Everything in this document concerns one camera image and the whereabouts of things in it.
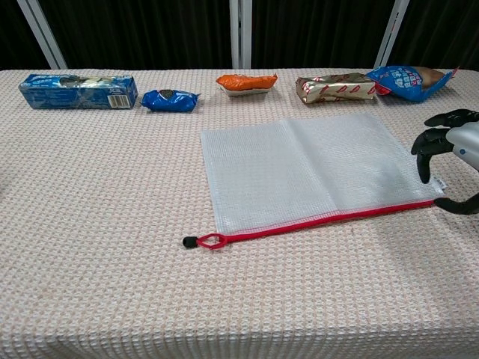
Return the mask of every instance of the snack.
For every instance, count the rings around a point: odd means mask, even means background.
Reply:
[[[386,66],[367,73],[376,82],[380,95],[394,93],[410,101],[421,102],[442,88],[457,69],[446,74],[427,67]]]
[[[373,99],[374,81],[361,73],[345,73],[318,77],[299,77],[296,92],[304,103],[341,101],[343,99]]]
[[[278,76],[223,75],[216,79],[228,96],[241,96],[269,92]]]
[[[141,105],[151,111],[191,112],[199,96],[178,90],[152,90],[143,95]]]
[[[138,96],[132,76],[31,74],[19,89],[32,108],[132,108]]]

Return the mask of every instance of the red zipper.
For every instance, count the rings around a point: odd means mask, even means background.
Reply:
[[[249,239],[256,239],[260,237],[273,236],[275,234],[288,233],[294,230],[303,230],[305,228],[316,227],[321,224],[325,224],[329,222],[345,221],[345,220],[354,219],[354,218],[373,217],[376,215],[384,215],[388,213],[406,211],[408,209],[428,207],[428,206],[432,206],[433,204],[434,204],[433,200],[426,200],[426,201],[417,202],[417,203],[400,204],[397,206],[389,206],[389,207],[383,207],[378,209],[368,209],[368,210],[360,211],[360,212],[347,213],[347,214],[341,214],[341,215],[332,215],[330,217],[314,219],[312,221],[305,221],[302,223],[291,224],[291,225],[283,226],[283,227],[271,228],[269,230],[261,230],[254,233],[233,234],[233,235],[225,235],[221,233],[210,233],[199,238],[185,237],[183,239],[183,245],[187,248],[195,248],[200,245],[201,247],[209,248],[211,250],[220,249],[226,246],[228,243],[246,241]],[[218,242],[214,244],[207,243],[207,240],[213,237],[218,238]]]

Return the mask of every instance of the gold wrapper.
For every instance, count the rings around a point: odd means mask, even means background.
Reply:
[[[375,82],[361,73],[318,77],[299,77],[296,92],[304,103],[373,99]]]

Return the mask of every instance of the clear mesh pouch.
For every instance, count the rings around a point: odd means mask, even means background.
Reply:
[[[369,114],[206,130],[201,143],[217,230],[235,240],[443,195],[434,180],[421,182],[415,157]]]

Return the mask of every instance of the robotic hand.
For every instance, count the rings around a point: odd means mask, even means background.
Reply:
[[[431,157],[453,152],[467,164],[479,171],[479,112],[460,109],[437,114],[426,120],[428,127],[412,145],[411,153],[418,155],[419,177],[423,183],[430,179],[429,163]],[[451,213],[473,215],[479,213],[479,193],[464,202],[455,202],[449,198],[438,198],[434,203]]]

